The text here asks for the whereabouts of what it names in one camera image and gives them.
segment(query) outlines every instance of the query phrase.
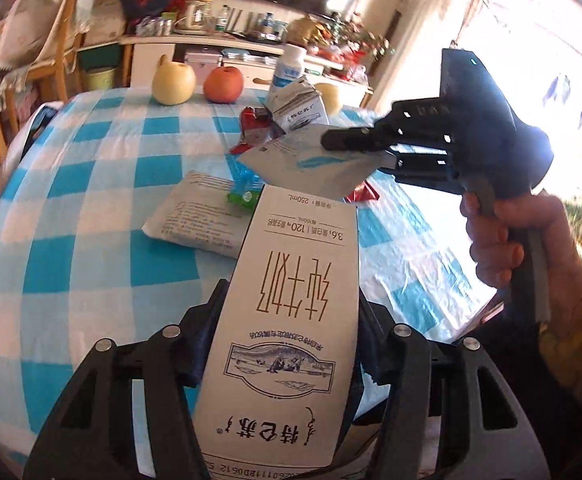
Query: metal screw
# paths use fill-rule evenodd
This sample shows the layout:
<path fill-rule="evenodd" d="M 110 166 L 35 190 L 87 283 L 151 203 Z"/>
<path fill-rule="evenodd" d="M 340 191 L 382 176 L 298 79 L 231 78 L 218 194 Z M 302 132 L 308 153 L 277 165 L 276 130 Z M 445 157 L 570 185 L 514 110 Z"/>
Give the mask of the metal screw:
<path fill-rule="evenodd" d="M 110 339 L 100 339 L 97 343 L 95 343 L 95 350 L 98 352 L 106 352 L 113 346 L 113 342 Z"/>
<path fill-rule="evenodd" d="M 393 327 L 393 333 L 398 337 L 408 337 L 411 335 L 412 330 L 410 329 L 410 326 L 405 325 L 404 323 L 398 323 Z"/>
<path fill-rule="evenodd" d="M 474 337 L 465 337 L 462 343 L 464 344 L 464 347 L 468 348 L 469 350 L 480 349 L 480 342 Z"/>
<path fill-rule="evenodd" d="M 180 335 L 180 327 L 177 325 L 165 326 L 162 329 L 162 335 L 168 338 L 177 337 Z"/>

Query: checkered tablecloth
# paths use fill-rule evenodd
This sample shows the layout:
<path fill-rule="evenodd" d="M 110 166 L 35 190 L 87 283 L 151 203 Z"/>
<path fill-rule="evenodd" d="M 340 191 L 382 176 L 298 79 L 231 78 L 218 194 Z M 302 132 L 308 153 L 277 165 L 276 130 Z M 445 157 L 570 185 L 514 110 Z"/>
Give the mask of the checkered tablecloth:
<path fill-rule="evenodd" d="M 239 112 L 263 97 L 245 90 L 234 105 L 212 105 L 195 94 L 164 107 L 148 89 L 81 94 L 15 170 L 0 199 L 0 445 L 12 458 L 26 459 L 97 339 L 146 339 L 231 276 L 234 260 L 140 229 L 187 171 L 231 178 Z M 346 108 L 333 122 L 371 120 Z M 362 289 L 429 337 L 454 337 L 487 291 L 406 188 L 379 173 L 371 181 L 380 200 L 359 207 Z M 437 208 L 459 216 L 447 209 Z"/>

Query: red apple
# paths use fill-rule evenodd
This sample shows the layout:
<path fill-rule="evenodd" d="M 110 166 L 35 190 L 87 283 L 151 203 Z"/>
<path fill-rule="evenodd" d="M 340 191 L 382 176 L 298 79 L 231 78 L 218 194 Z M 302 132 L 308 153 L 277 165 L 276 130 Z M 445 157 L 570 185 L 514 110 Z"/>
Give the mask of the red apple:
<path fill-rule="evenodd" d="M 234 103 L 243 89 L 244 76 L 239 69 L 234 66 L 219 66 L 206 77 L 204 97 L 212 103 Z"/>

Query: person's arm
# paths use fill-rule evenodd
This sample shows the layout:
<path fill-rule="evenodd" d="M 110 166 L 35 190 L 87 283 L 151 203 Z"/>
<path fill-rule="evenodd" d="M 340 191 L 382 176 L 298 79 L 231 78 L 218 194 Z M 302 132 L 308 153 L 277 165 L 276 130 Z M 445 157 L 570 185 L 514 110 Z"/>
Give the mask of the person's arm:
<path fill-rule="evenodd" d="M 564 206 L 554 196 L 526 195 L 497 201 L 494 217 L 480 214 L 475 195 L 463 197 L 476 273 L 487 285 L 508 285 L 512 269 L 524 257 L 522 246 L 508 241 L 508 229 L 538 228 L 549 266 L 551 322 L 540 327 L 540 352 L 560 384 L 582 404 L 582 259 L 570 233 Z"/>

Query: human hand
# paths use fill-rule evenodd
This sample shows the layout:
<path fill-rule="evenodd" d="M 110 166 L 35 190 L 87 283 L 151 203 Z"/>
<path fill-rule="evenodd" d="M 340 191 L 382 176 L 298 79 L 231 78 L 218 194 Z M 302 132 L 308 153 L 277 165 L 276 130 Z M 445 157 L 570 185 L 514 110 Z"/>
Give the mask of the human hand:
<path fill-rule="evenodd" d="M 510 200 L 497 200 L 495 216 L 480 214 L 473 193 L 465 193 L 460 212 L 468 220 L 466 232 L 473 241 L 471 258 L 477 263 L 477 277 L 487 285 L 504 287 L 512 270 L 522 263 L 524 249 L 508 241 L 509 228 L 536 228 L 542 231 L 549 277 L 551 329 L 558 337 L 568 334 L 575 307 L 582 299 L 582 259 L 568 226 L 559 198 L 527 194 Z"/>

